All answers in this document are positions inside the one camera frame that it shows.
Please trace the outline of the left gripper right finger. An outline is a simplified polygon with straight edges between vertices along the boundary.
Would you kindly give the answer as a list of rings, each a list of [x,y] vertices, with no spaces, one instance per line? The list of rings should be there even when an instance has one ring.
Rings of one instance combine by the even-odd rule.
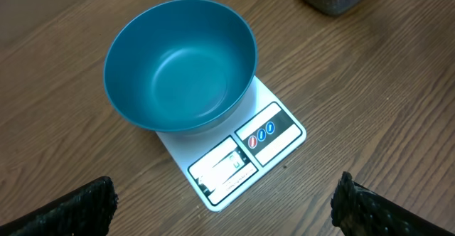
[[[331,222],[346,236],[454,236],[356,183],[347,171],[331,199]]]

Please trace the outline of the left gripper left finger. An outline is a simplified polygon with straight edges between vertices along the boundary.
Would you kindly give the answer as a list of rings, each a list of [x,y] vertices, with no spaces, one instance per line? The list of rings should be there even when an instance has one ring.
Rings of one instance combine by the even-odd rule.
[[[100,235],[109,232],[118,195],[112,179],[101,176],[70,193],[1,226],[1,234]]]

